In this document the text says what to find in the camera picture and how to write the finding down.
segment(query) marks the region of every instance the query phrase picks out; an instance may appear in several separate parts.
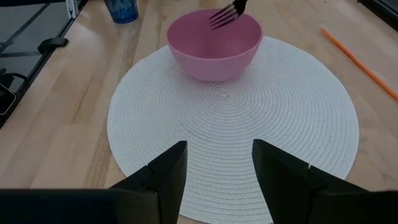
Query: bowl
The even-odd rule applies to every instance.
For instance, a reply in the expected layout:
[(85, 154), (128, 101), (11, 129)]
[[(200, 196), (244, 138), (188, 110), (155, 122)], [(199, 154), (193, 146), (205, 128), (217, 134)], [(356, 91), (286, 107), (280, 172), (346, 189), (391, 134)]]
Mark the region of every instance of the bowl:
[(191, 77), (210, 82), (242, 75), (262, 40), (261, 26), (247, 14), (212, 30), (208, 18), (216, 12), (191, 12), (179, 17), (167, 30), (167, 42), (177, 63)]

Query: white placemat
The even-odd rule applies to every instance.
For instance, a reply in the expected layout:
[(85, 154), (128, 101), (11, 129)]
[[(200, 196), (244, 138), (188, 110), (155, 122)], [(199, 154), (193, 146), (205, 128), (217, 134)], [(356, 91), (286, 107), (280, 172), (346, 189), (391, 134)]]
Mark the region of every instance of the white placemat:
[(344, 86), (324, 65), (266, 37), (246, 73), (231, 82), (186, 76), (168, 47), (141, 60), (113, 95), (108, 137), (126, 175), (188, 141), (181, 215), (208, 223), (270, 223), (252, 164), (253, 139), (345, 178), (359, 129)]

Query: wood grain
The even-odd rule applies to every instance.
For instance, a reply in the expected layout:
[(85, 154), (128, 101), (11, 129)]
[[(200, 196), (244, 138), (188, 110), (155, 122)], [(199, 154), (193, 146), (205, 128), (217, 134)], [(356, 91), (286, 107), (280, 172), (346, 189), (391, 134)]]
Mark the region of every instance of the wood grain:
[[(106, 116), (123, 75), (166, 44), (174, 19), (229, 0), (137, 0), (140, 17), (115, 24), (90, 1), (0, 129), (0, 187), (103, 188), (124, 178), (111, 155)], [(326, 27), (398, 91), (398, 33), (354, 0), (249, 1), (265, 35), (306, 50), (341, 80), (358, 114), (360, 144), (347, 180), (398, 189), (398, 104), (319, 31)], [(180, 217), (179, 224), (198, 223)]]

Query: orange straw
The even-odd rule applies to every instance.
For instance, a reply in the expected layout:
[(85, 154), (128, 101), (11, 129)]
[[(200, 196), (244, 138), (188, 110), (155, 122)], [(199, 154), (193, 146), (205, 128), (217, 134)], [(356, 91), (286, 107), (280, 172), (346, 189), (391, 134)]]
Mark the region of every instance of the orange straw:
[(353, 53), (351, 53), (340, 41), (338, 41), (335, 37), (333, 37), (325, 28), (321, 28), (323, 34), (332, 41), (338, 48), (340, 48), (347, 56), (349, 56), (352, 61), (355, 62), (357, 66), (362, 68), (362, 70), (369, 75), (384, 91), (386, 91), (393, 99), (398, 101), (398, 94), (387, 84), (382, 81), (374, 72), (370, 71), (367, 66), (364, 65)]

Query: metal fork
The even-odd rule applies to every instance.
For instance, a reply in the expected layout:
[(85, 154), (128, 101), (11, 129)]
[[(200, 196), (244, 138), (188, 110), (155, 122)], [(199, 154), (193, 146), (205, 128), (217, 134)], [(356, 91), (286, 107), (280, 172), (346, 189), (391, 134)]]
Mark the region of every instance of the metal fork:
[(212, 15), (209, 18), (212, 30), (223, 27), (239, 18), (246, 8), (247, 1), (248, 0), (235, 0), (216, 14)]

